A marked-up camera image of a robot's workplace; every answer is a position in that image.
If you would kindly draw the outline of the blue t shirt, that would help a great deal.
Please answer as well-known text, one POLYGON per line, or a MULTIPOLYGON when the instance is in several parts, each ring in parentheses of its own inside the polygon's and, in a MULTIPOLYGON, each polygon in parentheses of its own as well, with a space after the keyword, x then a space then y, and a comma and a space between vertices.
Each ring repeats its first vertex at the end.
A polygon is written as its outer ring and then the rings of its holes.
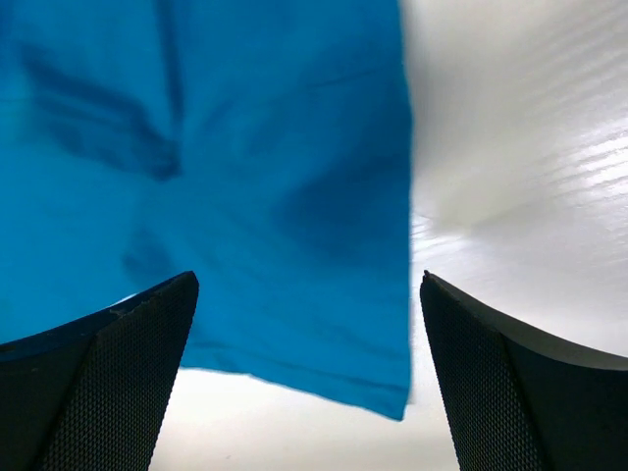
POLYGON ((1 338, 193 271, 182 364, 403 417, 395 1, 5 1, 1 338))

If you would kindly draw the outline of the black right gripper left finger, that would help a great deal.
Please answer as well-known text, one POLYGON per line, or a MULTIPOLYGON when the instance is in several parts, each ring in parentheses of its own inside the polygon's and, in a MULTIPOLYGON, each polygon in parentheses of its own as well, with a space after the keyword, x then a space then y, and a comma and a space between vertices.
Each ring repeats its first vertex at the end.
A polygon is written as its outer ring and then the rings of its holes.
POLYGON ((198 293, 184 272, 2 344, 2 469, 148 469, 198 293))

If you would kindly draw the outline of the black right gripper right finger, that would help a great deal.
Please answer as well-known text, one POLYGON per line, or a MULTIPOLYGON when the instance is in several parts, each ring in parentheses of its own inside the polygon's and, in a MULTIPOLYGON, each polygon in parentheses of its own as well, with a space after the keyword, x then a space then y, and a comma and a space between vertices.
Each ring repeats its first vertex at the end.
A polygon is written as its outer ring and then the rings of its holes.
POLYGON ((544 332, 431 273, 420 301, 460 469, 626 469, 626 358, 544 332))

